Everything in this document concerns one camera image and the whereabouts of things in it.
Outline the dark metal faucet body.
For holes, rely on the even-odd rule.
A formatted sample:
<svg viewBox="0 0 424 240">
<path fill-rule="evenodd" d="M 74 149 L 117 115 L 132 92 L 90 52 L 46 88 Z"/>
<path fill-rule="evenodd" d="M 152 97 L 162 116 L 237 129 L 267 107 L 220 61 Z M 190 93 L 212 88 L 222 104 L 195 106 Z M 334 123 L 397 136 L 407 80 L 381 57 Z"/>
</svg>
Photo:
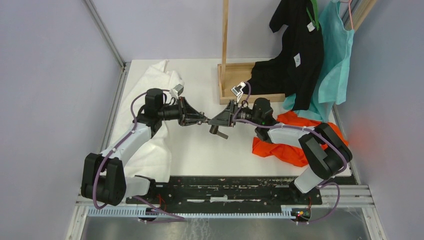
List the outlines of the dark metal faucet body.
<svg viewBox="0 0 424 240">
<path fill-rule="evenodd" d="M 223 132 L 219 131 L 219 125 L 211 125 L 210 129 L 209 129 L 209 133 L 212 135 L 216 135 L 219 136 L 225 140 L 228 139 L 228 135 L 224 134 Z"/>
</svg>

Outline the small silver tee fitting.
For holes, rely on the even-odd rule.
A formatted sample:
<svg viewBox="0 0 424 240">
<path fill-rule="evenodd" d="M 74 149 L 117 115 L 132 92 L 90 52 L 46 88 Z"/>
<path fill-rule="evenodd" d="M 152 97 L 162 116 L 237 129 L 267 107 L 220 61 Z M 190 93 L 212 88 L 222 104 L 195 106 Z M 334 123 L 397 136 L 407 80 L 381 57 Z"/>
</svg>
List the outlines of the small silver tee fitting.
<svg viewBox="0 0 424 240">
<path fill-rule="evenodd" d="M 200 114 L 201 114 L 201 119 L 196 124 L 197 125 L 208 124 L 210 119 L 205 115 L 204 112 L 200 112 Z"/>
</svg>

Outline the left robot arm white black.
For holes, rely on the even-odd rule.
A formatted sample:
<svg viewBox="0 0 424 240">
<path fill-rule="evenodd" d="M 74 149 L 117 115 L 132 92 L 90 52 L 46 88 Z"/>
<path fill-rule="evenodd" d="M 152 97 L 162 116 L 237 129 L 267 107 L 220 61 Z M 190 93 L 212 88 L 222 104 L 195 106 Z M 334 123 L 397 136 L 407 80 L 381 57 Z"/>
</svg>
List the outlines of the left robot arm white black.
<svg viewBox="0 0 424 240">
<path fill-rule="evenodd" d="M 179 96 L 173 104 L 166 103 L 166 90 L 148 89 L 142 93 L 144 105 L 134 112 L 135 102 L 130 104 L 133 121 L 129 129 L 111 146 L 100 153 L 90 153 L 84 160 L 81 195 L 91 199 L 96 209 L 107 205 L 117 206 L 129 197 L 138 196 L 150 204 L 158 191 L 155 180 L 146 176 L 126 177 L 124 167 L 130 158 L 162 127 L 164 121 L 176 120 L 180 126 L 205 124 L 209 119 Z"/>
</svg>

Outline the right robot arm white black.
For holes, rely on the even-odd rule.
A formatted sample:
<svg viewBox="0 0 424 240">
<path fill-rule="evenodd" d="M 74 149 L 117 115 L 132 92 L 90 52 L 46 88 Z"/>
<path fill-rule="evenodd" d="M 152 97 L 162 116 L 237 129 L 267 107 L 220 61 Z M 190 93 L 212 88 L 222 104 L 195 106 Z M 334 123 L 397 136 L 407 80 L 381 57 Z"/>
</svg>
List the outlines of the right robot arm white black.
<svg viewBox="0 0 424 240">
<path fill-rule="evenodd" d="M 333 128 L 325 122 L 317 126 L 288 125 L 273 117 L 273 108 L 266 98 L 257 98 L 253 107 L 239 106 L 230 100 L 225 109 L 208 119 L 210 133 L 227 139 L 219 127 L 233 127 L 236 123 L 255 126 L 256 136 L 263 142 L 283 144 L 302 150 L 307 168 L 290 183 L 289 199 L 302 204 L 309 192 L 323 185 L 333 176 L 343 172 L 353 159 L 353 154 Z"/>
</svg>

